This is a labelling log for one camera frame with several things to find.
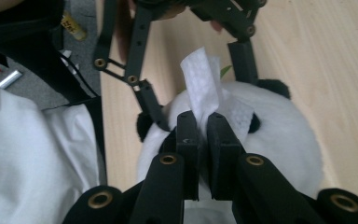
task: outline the black chair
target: black chair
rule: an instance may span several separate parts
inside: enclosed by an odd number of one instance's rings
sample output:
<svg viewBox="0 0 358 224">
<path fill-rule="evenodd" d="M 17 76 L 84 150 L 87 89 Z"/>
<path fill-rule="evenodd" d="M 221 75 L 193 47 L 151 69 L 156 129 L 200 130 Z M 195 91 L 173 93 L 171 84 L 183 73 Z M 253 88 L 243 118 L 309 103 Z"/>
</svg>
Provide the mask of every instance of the black chair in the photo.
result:
<svg viewBox="0 0 358 224">
<path fill-rule="evenodd" d="M 63 0 L 25 0 L 0 12 L 0 54 L 30 69 L 69 102 L 90 97 L 63 64 L 48 31 L 60 24 Z"/>
</svg>

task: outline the wood grain surface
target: wood grain surface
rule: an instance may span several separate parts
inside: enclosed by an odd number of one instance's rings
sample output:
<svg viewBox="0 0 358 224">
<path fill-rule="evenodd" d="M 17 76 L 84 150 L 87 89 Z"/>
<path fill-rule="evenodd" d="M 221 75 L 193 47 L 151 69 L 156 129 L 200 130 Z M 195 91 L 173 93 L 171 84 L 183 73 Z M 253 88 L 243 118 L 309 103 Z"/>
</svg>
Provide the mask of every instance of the wood grain surface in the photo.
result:
<svg viewBox="0 0 358 224">
<path fill-rule="evenodd" d="M 284 81 L 310 122 L 323 153 L 321 188 L 358 195 L 358 1 L 269 0 L 255 24 L 252 40 L 259 77 Z M 221 57 L 222 66 L 229 65 L 227 43 L 232 41 L 189 11 L 155 21 L 142 76 L 165 105 L 184 88 L 179 63 L 186 55 L 205 47 Z M 225 77 L 232 79 L 232 74 Z M 109 184 L 125 190 L 135 184 L 140 109 L 126 84 L 102 74 L 102 88 Z"/>
</svg>

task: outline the panda ear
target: panda ear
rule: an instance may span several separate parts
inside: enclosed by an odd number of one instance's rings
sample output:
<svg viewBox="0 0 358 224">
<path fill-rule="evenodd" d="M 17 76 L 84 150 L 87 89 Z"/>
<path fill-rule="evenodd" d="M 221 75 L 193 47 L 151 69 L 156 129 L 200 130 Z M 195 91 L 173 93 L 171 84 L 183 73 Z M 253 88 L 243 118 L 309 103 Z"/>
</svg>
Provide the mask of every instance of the panda ear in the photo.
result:
<svg viewBox="0 0 358 224">
<path fill-rule="evenodd" d="M 289 87 L 278 79 L 259 79 L 257 87 L 280 94 L 287 99 L 291 99 Z"/>
<path fill-rule="evenodd" d="M 152 124 L 153 120 L 149 114 L 142 112 L 138 115 L 138 119 L 136 120 L 136 131 L 138 132 L 141 142 L 145 140 L 146 135 L 149 132 L 149 129 Z"/>
</svg>

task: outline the green leaf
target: green leaf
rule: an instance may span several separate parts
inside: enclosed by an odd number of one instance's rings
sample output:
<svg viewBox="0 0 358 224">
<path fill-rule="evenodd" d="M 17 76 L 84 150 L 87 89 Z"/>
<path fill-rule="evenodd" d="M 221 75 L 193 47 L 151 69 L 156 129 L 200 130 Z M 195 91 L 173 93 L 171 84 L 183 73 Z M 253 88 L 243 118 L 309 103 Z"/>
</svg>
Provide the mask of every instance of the green leaf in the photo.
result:
<svg viewBox="0 0 358 224">
<path fill-rule="evenodd" d="M 229 69 L 232 67 L 232 65 L 228 65 L 224 68 L 222 68 L 222 70 L 220 70 L 220 78 L 223 78 L 223 76 L 229 71 Z"/>
</svg>

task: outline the gray carpet floor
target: gray carpet floor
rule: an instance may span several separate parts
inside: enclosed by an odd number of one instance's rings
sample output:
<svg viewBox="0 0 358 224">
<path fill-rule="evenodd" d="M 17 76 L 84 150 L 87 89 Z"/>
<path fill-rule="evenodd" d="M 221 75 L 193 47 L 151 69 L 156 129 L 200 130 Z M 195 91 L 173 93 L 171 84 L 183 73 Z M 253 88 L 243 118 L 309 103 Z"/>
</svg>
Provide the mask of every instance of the gray carpet floor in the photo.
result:
<svg viewBox="0 0 358 224">
<path fill-rule="evenodd" d="M 80 73 L 89 85 L 98 94 L 101 94 L 99 72 L 93 69 L 91 63 L 92 53 L 97 42 L 95 1 L 65 0 L 65 9 L 68 10 L 77 23 L 87 31 L 88 36 L 83 41 L 77 41 L 66 30 L 63 30 L 63 48 L 72 51 L 70 60 L 74 64 L 79 64 Z M 23 76 L 7 87 L 7 91 L 33 100 L 40 109 L 57 107 L 68 103 L 66 99 L 25 67 L 10 59 L 8 59 L 8 64 L 8 69 L 0 65 L 0 68 L 4 70 L 5 74 L 14 70 L 19 70 L 23 73 Z M 83 88 L 90 96 L 92 96 L 85 86 L 83 86 Z"/>
</svg>

